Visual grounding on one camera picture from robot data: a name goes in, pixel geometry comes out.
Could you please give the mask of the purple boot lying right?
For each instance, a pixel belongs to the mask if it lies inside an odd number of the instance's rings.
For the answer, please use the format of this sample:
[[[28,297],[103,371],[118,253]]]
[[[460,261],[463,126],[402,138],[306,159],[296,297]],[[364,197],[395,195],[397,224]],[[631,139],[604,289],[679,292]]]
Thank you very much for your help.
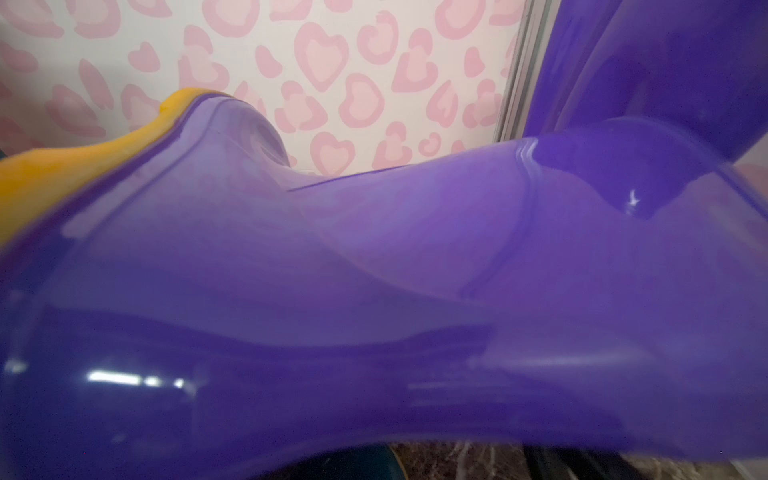
[[[765,456],[765,199],[643,117],[306,174],[201,89],[2,161],[3,478],[402,440]]]

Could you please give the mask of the purple boot in right corner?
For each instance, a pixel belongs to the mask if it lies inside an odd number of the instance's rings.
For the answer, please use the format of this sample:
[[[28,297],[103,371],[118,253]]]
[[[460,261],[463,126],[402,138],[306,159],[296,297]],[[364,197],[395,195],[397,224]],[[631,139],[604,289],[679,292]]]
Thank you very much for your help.
[[[562,2],[526,134],[624,116],[746,153],[767,132],[766,2]]]

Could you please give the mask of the aluminium frame post right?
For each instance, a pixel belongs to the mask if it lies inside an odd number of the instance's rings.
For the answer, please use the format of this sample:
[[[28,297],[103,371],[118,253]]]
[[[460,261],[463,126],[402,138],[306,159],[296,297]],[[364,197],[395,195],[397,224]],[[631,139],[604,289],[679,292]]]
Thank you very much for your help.
[[[561,3],[561,0],[530,0],[524,3],[495,130],[495,142],[518,139],[524,134]]]

